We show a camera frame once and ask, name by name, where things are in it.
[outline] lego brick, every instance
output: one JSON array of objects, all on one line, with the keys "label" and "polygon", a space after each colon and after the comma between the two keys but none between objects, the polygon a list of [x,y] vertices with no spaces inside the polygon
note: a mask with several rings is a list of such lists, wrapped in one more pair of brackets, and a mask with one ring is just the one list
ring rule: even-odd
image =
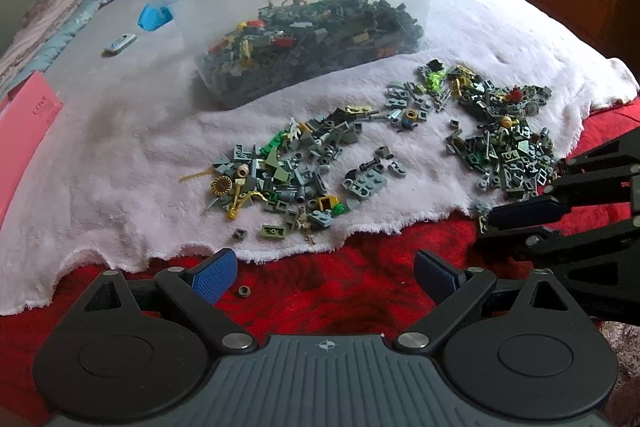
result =
[{"label": "lego brick", "polygon": [[268,239],[284,239],[287,237],[287,229],[278,225],[263,225],[260,235]]}]

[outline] blue gripper pad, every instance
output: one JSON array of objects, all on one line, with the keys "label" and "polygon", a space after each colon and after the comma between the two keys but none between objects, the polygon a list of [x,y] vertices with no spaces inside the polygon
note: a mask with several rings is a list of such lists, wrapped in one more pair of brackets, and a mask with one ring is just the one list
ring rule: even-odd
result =
[{"label": "blue gripper pad", "polygon": [[466,282],[463,271],[428,250],[417,251],[414,277],[420,288],[436,304],[440,304]]},{"label": "blue gripper pad", "polygon": [[238,275],[236,252],[223,248],[187,272],[193,290],[211,304],[222,297]]}]

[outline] lego pieces in bin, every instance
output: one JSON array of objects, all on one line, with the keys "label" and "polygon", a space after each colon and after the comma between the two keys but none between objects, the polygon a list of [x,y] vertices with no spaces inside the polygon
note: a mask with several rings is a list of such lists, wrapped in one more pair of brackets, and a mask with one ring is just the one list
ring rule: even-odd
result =
[{"label": "lego pieces in bin", "polygon": [[385,0],[268,6],[213,43],[201,64],[220,97],[240,105],[274,90],[379,58],[414,53],[423,29]]}]

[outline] round lego stud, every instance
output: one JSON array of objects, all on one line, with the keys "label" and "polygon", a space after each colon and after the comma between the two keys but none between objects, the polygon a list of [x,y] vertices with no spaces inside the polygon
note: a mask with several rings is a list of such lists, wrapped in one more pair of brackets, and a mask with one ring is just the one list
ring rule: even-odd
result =
[{"label": "round lego stud", "polygon": [[233,185],[234,182],[229,176],[219,176],[211,182],[211,192],[216,196],[222,196],[222,194],[231,192]]},{"label": "round lego stud", "polygon": [[249,295],[251,295],[251,288],[249,288],[249,286],[240,286],[238,288],[238,295],[242,298],[247,298]]},{"label": "round lego stud", "polygon": [[236,169],[236,174],[238,175],[238,178],[246,178],[249,175],[249,165],[239,165]]}]

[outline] circular mount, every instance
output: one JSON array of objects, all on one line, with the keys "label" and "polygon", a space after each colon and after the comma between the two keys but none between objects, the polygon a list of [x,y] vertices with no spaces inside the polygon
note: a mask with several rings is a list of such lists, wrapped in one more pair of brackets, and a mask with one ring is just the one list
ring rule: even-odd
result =
[{"label": "circular mount", "polygon": [[119,424],[180,402],[209,363],[202,341],[178,324],[143,314],[119,321],[105,316],[102,325],[90,321],[54,331],[34,360],[33,379],[52,409]]},{"label": "circular mount", "polygon": [[[586,316],[581,328],[583,318],[567,316],[572,312],[531,311],[485,319],[455,334],[442,359],[449,380],[481,407],[523,421],[558,420],[601,406],[618,374],[604,338]],[[548,321],[548,313],[559,315]]]}]

